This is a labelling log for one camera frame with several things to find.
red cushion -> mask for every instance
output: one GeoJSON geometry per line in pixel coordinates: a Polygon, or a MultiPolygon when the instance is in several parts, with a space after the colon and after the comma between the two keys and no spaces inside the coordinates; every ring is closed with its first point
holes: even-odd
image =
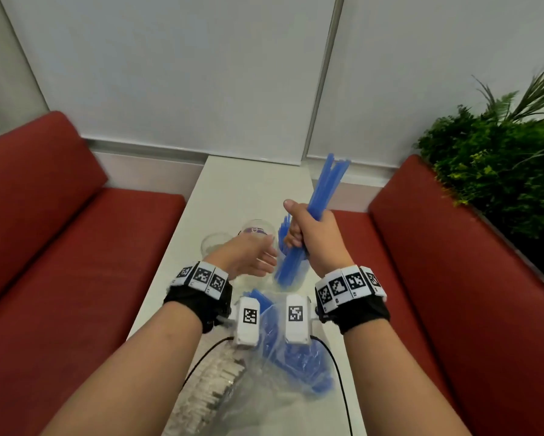
{"type": "Polygon", "coordinates": [[[0,436],[34,436],[126,339],[184,209],[103,189],[0,299],[0,436]]]}
{"type": "Polygon", "coordinates": [[[544,284],[417,156],[370,205],[466,421],[544,435],[544,284]]]}
{"type": "Polygon", "coordinates": [[[105,182],[59,111],[0,136],[0,293],[105,182]]]}
{"type": "Polygon", "coordinates": [[[442,371],[428,344],[427,337],[397,278],[375,226],[366,213],[334,211],[345,245],[356,264],[370,267],[387,293],[391,325],[418,364],[453,404],[442,371]]]}

clear plastic bag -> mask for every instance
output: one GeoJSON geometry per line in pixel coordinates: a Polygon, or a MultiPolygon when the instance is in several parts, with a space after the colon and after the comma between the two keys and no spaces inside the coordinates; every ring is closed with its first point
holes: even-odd
{"type": "MultiPolygon", "coordinates": [[[[216,358],[197,368],[193,385],[185,386],[164,435],[260,434],[264,424],[284,425],[284,418],[275,417],[287,413],[291,428],[304,427],[306,403],[333,390],[332,361],[322,345],[286,343],[286,295],[252,291],[250,296],[261,306],[258,346],[234,349],[222,344],[216,358]]],[[[325,338],[320,323],[313,332],[325,338]]]]}

black cable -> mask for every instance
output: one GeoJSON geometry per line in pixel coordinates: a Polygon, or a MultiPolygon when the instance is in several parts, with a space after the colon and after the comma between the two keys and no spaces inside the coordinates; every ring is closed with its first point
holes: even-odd
{"type": "Polygon", "coordinates": [[[349,433],[350,433],[350,436],[353,436],[353,427],[351,427],[350,425],[349,406],[347,405],[347,397],[345,396],[345,388],[343,387],[343,380],[341,379],[341,372],[339,372],[339,366],[337,365],[337,360],[335,360],[335,357],[333,356],[333,352],[331,352],[331,349],[328,348],[328,346],[324,343],[322,339],[320,339],[319,337],[315,337],[314,335],[311,335],[310,337],[311,339],[318,341],[320,344],[322,344],[324,348],[327,350],[328,354],[333,359],[333,363],[337,370],[337,375],[339,376],[339,383],[341,384],[341,392],[343,393],[343,400],[345,401],[345,410],[347,411],[347,421],[349,422],[349,433]]]}
{"type": "Polygon", "coordinates": [[[189,377],[193,374],[193,372],[195,371],[195,369],[197,368],[197,366],[199,366],[201,364],[201,361],[203,361],[203,359],[209,355],[209,352],[211,352],[213,349],[215,349],[216,347],[218,347],[218,345],[220,345],[221,343],[225,342],[225,341],[232,341],[234,337],[225,337],[221,340],[219,340],[217,343],[215,343],[213,346],[211,346],[207,352],[205,352],[203,354],[203,356],[199,359],[199,361],[197,361],[197,364],[191,369],[191,372],[189,372],[189,374],[187,375],[187,378],[185,378],[185,381],[183,381],[183,385],[181,386],[181,390],[183,390],[183,388],[185,387],[185,385],[187,384],[187,381],[189,381],[189,377]]]}

green plant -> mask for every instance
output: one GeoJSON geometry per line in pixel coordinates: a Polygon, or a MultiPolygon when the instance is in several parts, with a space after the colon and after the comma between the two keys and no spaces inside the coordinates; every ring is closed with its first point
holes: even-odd
{"type": "Polygon", "coordinates": [[[544,271],[544,71],[517,92],[488,102],[479,116],[459,106],[420,138],[421,155],[458,204],[478,208],[544,271]]]}

table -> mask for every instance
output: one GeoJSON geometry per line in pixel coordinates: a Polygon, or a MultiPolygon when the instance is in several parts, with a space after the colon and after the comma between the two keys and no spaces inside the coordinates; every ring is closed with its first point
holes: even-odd
{"type": "MultiPolygon", "coordinates": [[[[129,336],[160,308],[166,287],[177,271],[201,259],[200,244],[206,235],[219,231],[236,234],[243,223],[250,219],[264,219],[278,228],[286,215],[283,201],[290,198],[297,202],[308,202],[312,191],[312,181],[306,166],[210,156],[167,246],[129,336]]],[[[299,293],[314,300],[314,284],[318,280],[318,276],[312,270],[309,271],[299,293]]],[[[237,298],[239,291],[235,288],[234,292],[234,298],[237,298]]],[[[338,327],[332,323],[322,328],[341,371],[353,433],[364,435],[366,433],[342,336],[338,327]]],[[[201,346],[194,360],[201,356],[200,353],[203,353],[201,346]]],[[[270,422],[259,428],[260,434],[347,434],[345,406],[337,374],[333,373],[333,392],[319,400],[290,404],[286,409],[276,410],[272,414],[274,416],[270,416],[270,422]]]]}

